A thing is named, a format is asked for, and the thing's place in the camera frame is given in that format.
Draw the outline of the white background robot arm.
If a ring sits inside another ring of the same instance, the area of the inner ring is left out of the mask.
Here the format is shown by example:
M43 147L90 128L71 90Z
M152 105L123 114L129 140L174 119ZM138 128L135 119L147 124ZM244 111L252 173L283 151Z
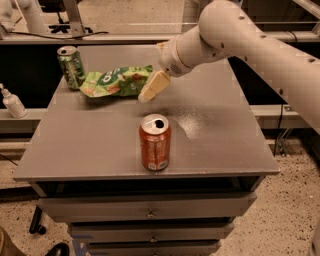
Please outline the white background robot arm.
M14 25L11 17L14 9L20 12L30 33L48 32L38 0L0 0L0 24L7 31L13 31Z

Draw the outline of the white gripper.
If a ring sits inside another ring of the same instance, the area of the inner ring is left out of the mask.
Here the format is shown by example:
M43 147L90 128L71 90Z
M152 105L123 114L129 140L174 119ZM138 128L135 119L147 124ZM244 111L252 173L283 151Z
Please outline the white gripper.
M200 36L199 27L168 41L157 44L160 53L158 63L164 71L153 71L143 86L138 100L151 101L171 82L171 77L181 77L196 66L212 63L228 57L228 54L207 44Z

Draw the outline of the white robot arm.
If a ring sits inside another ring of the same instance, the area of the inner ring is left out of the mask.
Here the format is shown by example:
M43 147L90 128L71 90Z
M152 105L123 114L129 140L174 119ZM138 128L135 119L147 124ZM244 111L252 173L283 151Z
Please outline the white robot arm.
M320 128L319 60L266 35L230 0L214 0L194 28L157 48L161 69L176 77L235 56L314 130ZM285 174L266 180L253 208L211 256L319 256L319 166L306 154L280 165Z

